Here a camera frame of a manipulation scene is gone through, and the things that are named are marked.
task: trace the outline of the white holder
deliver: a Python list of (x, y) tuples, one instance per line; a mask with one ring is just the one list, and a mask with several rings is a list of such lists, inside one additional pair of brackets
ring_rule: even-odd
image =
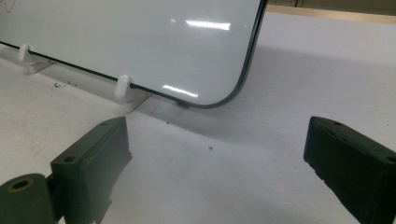
[(123, 75), (119, 77), (116, 86), (115, 96), (118, 101), (123, 102), (125, 114), (134, 111), (149, 97), (146, 91), (131, 89), (131, 83), (132, 79), (129, 76)]
[(37, 73), (55, 63), (54, 61), (30, 54), (29, 46), (27, 44), (21, 45), (20, 52), (18, 54), (18, 61), (21, 63), (32, 63), (29, 65), (29, 71), (32, 74)]

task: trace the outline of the white plastic peg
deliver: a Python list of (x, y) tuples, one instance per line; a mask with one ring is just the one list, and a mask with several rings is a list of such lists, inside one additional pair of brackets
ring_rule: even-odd
[(21, 63), (32, 63), (29, 66), (29, 71), (32, 74), (37, 73), (55, 63), (54, 61), (30, 54), (29, 46), (27, 44), (22, 44), (22, 46), (20, 47), (18, 61), (20, 61)]
[(124, 113), (131, 113), (144, 100), (149, 97), (146, 91), (131, 89), (132, 79), (129, 76), (120, 76), (117, 81), (115, 96), (116, 99), (124, 104)]

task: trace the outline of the whiteboard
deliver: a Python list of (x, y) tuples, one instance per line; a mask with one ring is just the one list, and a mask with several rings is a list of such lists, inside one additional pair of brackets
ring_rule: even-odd
[(0, 42), (194, 106), (242, 87), (267, 0), (0, 0)]

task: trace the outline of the hole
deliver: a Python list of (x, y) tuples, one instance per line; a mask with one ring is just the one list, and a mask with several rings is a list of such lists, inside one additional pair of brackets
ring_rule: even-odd
[(8, 191), (11, 193), (19, 192), (29, 188), (33, 184), (33, 179), (21, 179), (13, 183), (8, 187)]
[(66, 157), (66, 159), (64, 159), (65, 162), (71, 162), (74, 161), (76, 159), (76, 157)]
[(393, 158), (393, 157), (387, 157), (387, 159), (388, 159), (388, 161), (391, 161), (391, 162), (396, 162), (396, 158)]

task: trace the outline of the white table surface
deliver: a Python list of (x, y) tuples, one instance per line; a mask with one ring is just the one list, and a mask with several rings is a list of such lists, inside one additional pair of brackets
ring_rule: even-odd
[[(103, 223), (358, 223), (304, 162), (304, 141), (321, 116), (396, 149), (391, 28), (267, 13), (230, 103), (203, 110), (153, 96), (126, 116), (134, 158)], [(58, 154), (122, 115), (104, 98), (27, 75), (10, 54), (0, 48), (2, 183), (49, 175)]]

